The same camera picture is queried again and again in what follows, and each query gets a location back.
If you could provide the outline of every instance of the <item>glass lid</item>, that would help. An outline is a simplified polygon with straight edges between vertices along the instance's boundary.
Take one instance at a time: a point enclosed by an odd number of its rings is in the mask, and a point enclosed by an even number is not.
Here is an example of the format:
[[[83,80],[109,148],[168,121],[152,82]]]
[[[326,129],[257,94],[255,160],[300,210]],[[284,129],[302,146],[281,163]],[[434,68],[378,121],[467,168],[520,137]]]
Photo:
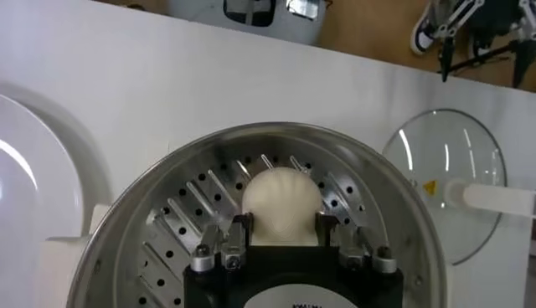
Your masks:
[[[506,186],[503,155],[478,120],[458,110],[433,110],[406,122],[384,148],[427,205],[446,261],[470,259],[491,238],[500,213],[450,207],[443,188],[451,179]]]

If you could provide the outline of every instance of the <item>yellow warning sticker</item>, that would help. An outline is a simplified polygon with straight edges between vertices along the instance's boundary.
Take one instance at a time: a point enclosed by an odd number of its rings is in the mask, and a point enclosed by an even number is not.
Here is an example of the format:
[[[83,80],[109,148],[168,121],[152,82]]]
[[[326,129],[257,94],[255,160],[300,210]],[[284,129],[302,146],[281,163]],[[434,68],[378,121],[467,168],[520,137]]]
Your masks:
[[[437,181],[436,180],[428,181],[422,187],[430,196],[434,197],[437,191]]]

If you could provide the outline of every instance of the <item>white plastic handle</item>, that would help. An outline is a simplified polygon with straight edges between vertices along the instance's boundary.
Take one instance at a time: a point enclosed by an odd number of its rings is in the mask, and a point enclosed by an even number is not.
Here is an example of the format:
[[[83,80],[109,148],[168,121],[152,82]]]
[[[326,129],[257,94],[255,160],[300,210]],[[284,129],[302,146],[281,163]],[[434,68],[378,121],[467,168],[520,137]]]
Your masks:
[[[480,208],[536,218],[536,192],[451,180],[443,191],[445,202],[457,208]]]
[[[81,238],[51,238],[39,246],[35,307],[67,306],[67,297],[80,257],[96,227],[110,209],[97,204],[91,216],[90,234]]]
[[[454,266],[445,264],[446,273],[446,307],[454,308],[452,303],[452,290],[454,288]]]

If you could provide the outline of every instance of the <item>steamed bun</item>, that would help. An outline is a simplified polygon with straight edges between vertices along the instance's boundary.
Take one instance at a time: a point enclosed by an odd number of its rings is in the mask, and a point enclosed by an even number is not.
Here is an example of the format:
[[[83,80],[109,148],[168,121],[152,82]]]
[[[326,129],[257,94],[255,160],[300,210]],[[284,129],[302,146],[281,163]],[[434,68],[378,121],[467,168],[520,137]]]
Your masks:
[[[242,197],[243,213],[252,213],[255,220],[252,245],[318,245],[315,213],[321,208],[315,182],[287,167],[259,173]]]

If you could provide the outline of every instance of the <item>black label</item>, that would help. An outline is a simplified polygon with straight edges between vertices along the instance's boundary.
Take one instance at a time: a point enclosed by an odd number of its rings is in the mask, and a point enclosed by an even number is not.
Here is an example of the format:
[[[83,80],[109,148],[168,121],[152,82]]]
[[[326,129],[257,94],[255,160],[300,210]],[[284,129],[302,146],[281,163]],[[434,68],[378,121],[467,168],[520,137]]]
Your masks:
[[[293,304],[292,308],[322,308],[321,305],[311,305],[311,304]]]

